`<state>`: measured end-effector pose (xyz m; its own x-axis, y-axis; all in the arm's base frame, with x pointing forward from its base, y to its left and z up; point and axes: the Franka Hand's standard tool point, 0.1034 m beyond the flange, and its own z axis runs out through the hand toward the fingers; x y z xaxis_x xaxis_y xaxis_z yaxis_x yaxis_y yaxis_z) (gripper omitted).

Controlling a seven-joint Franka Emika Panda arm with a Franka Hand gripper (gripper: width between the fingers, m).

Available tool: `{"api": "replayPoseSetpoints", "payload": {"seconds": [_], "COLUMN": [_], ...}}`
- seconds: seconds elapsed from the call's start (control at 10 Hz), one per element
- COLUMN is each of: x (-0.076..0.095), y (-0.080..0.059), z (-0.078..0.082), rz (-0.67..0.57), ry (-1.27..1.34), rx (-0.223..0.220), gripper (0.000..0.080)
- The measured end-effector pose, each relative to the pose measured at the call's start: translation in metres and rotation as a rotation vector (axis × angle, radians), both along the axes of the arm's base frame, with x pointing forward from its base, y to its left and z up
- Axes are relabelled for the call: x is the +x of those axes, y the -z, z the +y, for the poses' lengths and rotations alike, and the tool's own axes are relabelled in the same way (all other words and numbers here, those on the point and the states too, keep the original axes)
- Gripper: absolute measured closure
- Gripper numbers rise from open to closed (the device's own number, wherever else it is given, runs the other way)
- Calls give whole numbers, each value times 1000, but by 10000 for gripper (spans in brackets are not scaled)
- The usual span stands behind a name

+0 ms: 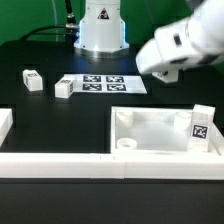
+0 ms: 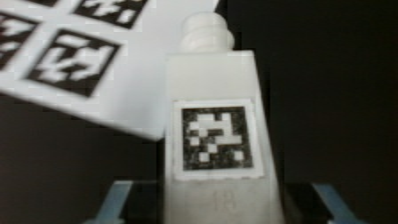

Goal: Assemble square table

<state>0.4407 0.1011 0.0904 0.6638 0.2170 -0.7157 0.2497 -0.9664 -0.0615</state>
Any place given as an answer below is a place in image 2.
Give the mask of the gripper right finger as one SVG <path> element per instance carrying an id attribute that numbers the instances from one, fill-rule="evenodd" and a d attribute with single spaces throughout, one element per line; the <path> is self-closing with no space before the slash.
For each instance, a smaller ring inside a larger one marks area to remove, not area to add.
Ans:
<path id="1" fill-rule="evenodd" d="M 369 224 L 357 218 L 332 185 L 314 183 L 312 188 L 332 215 L 326 224 Z"/>

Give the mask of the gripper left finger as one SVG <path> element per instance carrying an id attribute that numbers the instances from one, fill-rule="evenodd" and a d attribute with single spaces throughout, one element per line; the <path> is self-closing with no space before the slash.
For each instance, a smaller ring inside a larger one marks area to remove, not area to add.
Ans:
<path id="1" fill-rule="evenodd" d="M 95 217 L 88 219 L 81 224 L 124 224 L 120 212 L 126 204 L 131 186 L 131 180 L 119 180 L 113 182 Z"/>

